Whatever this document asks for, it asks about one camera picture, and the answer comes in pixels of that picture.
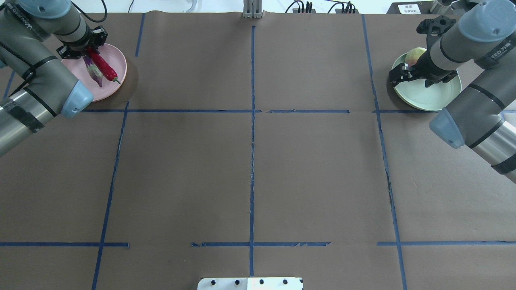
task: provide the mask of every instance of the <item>red pepper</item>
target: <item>red pepper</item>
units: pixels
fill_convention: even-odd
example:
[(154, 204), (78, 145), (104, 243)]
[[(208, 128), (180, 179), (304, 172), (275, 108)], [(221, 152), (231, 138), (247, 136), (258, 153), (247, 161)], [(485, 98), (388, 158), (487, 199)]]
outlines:
[(99, 68), (99, 70), (102, 72), (102, 74), (106, 77), (107, 80), (120, 83), (118, 81), (118, 75), (115, 72), (115, 70), (107, 64), (107, 62), (102, 58), (102, 56), (100, 56), (98, 51), (91, 48), (91, 46), (88, 46), (87, 51), (91, 57), (91, 60), (93, 60), (93, 63), (96, 64), (96, 66)]

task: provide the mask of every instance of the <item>blue tape line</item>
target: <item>blue tape line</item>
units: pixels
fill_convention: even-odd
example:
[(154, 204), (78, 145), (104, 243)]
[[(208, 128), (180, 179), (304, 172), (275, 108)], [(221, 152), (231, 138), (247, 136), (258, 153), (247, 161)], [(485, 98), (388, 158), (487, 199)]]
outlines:
[(138, 34), (138, 42), (136, 43), (136, 53), (134, 56), (138, 57), (138, 54), (140, 53), (140, 42), (141, 42), (141, 35), (143, 34), (143, 24), (145, 23), (145, 13), (141, 14), (141, 23), (140, 23), (140, 33)]
[[(124, 109), (85, 109), (86, 113), (124, 113)], [(129, 113), (251, 113), (252, 110), (214, 110), (214, 109), (130, 109)]]
[(14, 71), (11, 73), (11, 77), (9, 78), (9, 82), (7, 83), (7, 87), (4, 92), (4, 99), (9, 95), (9, 89), (11, 88), (12, 80), (14, 79)]
[[(255, 241), (255, 247), (296, 247), (296, 246), (307, 246), (307, 247), (326, 247), (331, 244), (330, 241)], [(191, 243), (192, 247), (249, 247), (250, 243), (246, 241), (235, 241), (235, 242), (209, 242), (196, 244)]]
[[(2, 241), (0, 247), (99, 247), (100, 243), (67, 243), (54, 241)], [(106, 243), (104, 247), (129, 247), (129, 243)]]
[(374, 110), (373, 113), (407, 113), (407, 114), (418, 114), (418, 113), (438, 113), (439, 111), (421, 111), (421, 110)]
[(255, 121), (255, 90), (254, 90), (254, 31), (251, 27), (251, 197), (249, 211), (249, 277), (254, 276), (254, 121)]
[(103, 248), (104, 248), (104, 241), (106, 239), (107, 221), (109, 219), (109, 210), (111, 208), (111, 201), (113, 200), (113, 190), (115, 188), (115, 176), (117, 175), (118, 161), (120, 160), (120, 147), (122, 146), (122, 138), (124, 136), (125, 121), (127, 120), (127, 110), (128, 110), (128, 108), (129, 108), (129, 101), (125, 105), (125, 113), (124, 113), (124, 118), (122, 120), (122, 129), (120, 129), (120, 138), (118, 139), (117, 155), (116, 155), (116, 158), (115, 158), (115, 166), (113, 168), (113, 176), (111, 177), (111, 186), (109, 188), (109, 197), (107, 199), (106, 214), (104, 216), (104, 225), (102, 226), (102, 234), (101, 234), (101, 237), (100, 237), (99, 252), (97, 254), (97, 262), (96, 262), (96, 266), (95, 266), (95, 274), (93, 275), (93, 284), (91, 286), (92, 290), (96, 289), (96, 283), (97, 283), (97, 279), (99, 277), (100, 262), (101, 262), (101, 259), (102, 259), (102, 251), (103, 251)]
[(375, 83), (373, 82), (373, 64), (371, 62), (371, 52), (369, 50), (369, 41), (367, 39), (367, 26), (365, 23), (364, 14), (362, 14), (362, 27), (364, 29), (365, 49), (367, 52), (367, 62), (369, 64), (371, 88), (373, 89), (373, 95), (375, 96), (375, 109), (376, 109), (375, 112), (376, 112), (376, 120), (378, 122), (378, 132), (380, 134), (380, 143), (382, 146), (383, 165), (385, 167), (385, 174), (387, 176), (387, 184), (388, 184), (388, 188), (389, 188), (389, 200), (391, 203), (391, 213), (392, 213), (392, 220), (393, 220), (393, 225), (394, 225), (394, 235), (396, 236), (396, 248), (398, 250), (399, 271), (401, 274), (401, 282), (403, 284), (403, 290), (407, 290), (405, 265), (403, 263), (403, 253), (401, 251), (401, 242), (400, 242), (400, 238), (399, 238), (398, 219), (396, 217), (396, 207), (394, 206), (394, 195), (392, 193), (391, 174), (389, 173), (389, 162), (387, 161), (387, 151), (385, 149), (385, 141), (383, 139), (382, 122), (381, 122), (381, 117), (380, 117), (380, 112), (379, 112), (380, 106), (378, 105), (378, 96), (376, 94)]
[(267, 113), (346, 113), (349, 114), (349, 110), (270, 110)]
[[(446, 240), (446, 241), (402, 241), (402, 246), (494, 246), (494, 245), (515, 245), (516, 241), (504, 240)], [(377, 246), (396, 246), (394, 241), (379, 241)]]

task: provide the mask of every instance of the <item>blue joint cap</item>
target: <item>blue joint cap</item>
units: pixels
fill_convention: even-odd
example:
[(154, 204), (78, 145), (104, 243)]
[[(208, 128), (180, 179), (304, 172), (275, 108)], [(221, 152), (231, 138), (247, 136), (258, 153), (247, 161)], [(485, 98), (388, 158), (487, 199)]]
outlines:
[(458, 24), (460, 32), (473, 41), (500, 41), (516, 29), (516, 6), (510, 0), (483, 0)]
[(464, 137), (446, 108), (443, 108), (430, 122), (430, 129), (455, 149), (465, 144)]
[(44, 19), (63, 17), (72, 8), (71, 0), (17, 0), (16, 3), (31, 15)]
[(78, 80), (64, 103), (61, 115), (72, 118), (93, 102), (93, 94)]

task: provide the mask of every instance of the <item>metal bracket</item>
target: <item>metal bracket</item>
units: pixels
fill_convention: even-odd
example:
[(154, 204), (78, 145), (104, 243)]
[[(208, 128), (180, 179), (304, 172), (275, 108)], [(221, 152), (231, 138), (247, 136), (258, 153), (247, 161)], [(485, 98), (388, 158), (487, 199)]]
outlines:
[(262, 0), (244, 0), (244, 18), (262, 18)]
[(204, 278), (197, 290), (303, 290), (303, 278)]

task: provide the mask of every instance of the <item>white label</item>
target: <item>white label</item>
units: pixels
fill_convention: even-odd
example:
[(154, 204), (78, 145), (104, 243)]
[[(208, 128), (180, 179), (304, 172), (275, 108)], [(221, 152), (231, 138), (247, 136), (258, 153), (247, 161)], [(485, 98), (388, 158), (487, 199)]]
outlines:
[(417, 4), (402, 4), (398, 5), (399, 13), (401, 14), (421, 14), (419, 5)]

